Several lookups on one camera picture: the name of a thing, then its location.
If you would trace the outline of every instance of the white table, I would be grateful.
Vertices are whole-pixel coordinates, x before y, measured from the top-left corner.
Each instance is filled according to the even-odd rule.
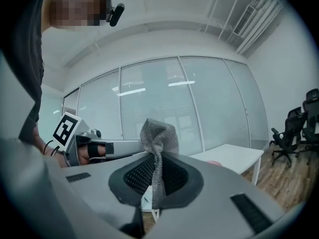
[[[254,165],[252,183],[256,185],[259,175],[261,155],[263,153],[263,150],[224,144],[217,148],[191,155],[189,157],[202,161],[217,161],[221,163],[223,167],[229,168],[238,174],[242,174]]]

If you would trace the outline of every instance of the air conditioning vent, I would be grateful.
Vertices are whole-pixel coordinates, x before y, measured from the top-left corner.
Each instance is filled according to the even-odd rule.
[[[237,35],[241,35],[245,31],[248,24],[252,21],[256,13],[257,13],[257,10],[254,9],[251,5],[248,5],[246,10],[244,11],[240,19],[238,20],[233,33]]]

